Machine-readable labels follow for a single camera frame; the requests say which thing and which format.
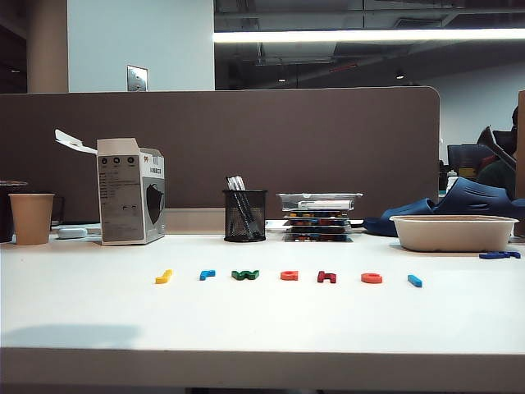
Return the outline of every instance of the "dark blue shoe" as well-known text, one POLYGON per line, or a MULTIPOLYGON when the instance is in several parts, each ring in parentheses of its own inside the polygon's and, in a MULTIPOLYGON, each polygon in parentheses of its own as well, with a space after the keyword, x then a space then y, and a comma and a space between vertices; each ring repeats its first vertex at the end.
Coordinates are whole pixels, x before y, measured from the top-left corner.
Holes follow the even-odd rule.
POLYGON ((395 224, 390 216, 395 215, 433 215, 434 203, 431 199, 420 199, 415 203, 398 208, 387 209, 380 218, 364 218, 363 226, 372 234, 379 236, 397 236, 395 224))
POLYGON ((490 215, 525 218, 525 199, 511 201, 503 188, 458 178, 439 204, 421 199, 399 208, 387 209, 380 218, 365 218, 363 226, 379 236, 397 236, 390 216, 395 215, 490 215))

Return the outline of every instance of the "pipe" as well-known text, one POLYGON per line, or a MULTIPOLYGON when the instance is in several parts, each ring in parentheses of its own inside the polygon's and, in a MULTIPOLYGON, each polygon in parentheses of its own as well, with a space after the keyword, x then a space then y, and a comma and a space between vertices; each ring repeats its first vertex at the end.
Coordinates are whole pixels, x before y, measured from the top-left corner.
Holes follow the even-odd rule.
POLYGON ((257 11, 257 12, 216 12, 216 19, 257 19, 273 16, 286 17, 347 17, 347 16, 442 16, 481 15, 481 14, 523 14, 525 7, 512 8, 412 8, 412 9, 379 9, 379 10, 345 10, 345 11, 257 11))

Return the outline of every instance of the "paper cup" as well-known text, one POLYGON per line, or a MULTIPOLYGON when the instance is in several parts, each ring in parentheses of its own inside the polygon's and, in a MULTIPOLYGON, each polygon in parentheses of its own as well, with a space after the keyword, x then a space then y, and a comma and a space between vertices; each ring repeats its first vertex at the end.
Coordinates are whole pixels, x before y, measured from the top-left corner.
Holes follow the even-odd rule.
POLYGON ((49 242, 54 194, 9 194, 18 245, 49 242))

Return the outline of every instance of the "white box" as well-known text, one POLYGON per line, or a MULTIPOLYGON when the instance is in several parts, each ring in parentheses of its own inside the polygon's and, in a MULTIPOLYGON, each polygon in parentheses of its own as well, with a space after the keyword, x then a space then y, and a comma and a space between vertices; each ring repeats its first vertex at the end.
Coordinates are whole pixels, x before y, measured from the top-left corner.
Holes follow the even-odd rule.
POLYGON ((102 245, 147 244, 164 236, 164 157, 135 138, 97 140, 97 150, 55 130, 57 142, 97 155, 102 245))

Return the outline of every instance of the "white desk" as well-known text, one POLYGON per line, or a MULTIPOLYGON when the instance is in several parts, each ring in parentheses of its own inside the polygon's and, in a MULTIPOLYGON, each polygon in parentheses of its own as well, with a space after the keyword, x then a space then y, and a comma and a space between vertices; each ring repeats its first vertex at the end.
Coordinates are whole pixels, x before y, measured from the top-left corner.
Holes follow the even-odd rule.
POLYGON ((525 391, 525 259, 419 254, 366 234, 51 241, 0 257, 4 383, 525 391), (217 276, 201 282, 204 269, 217 276), (255 281, 231 277, 254 269, 255 281), (319 270, 337 283, 317 283, 319 270))

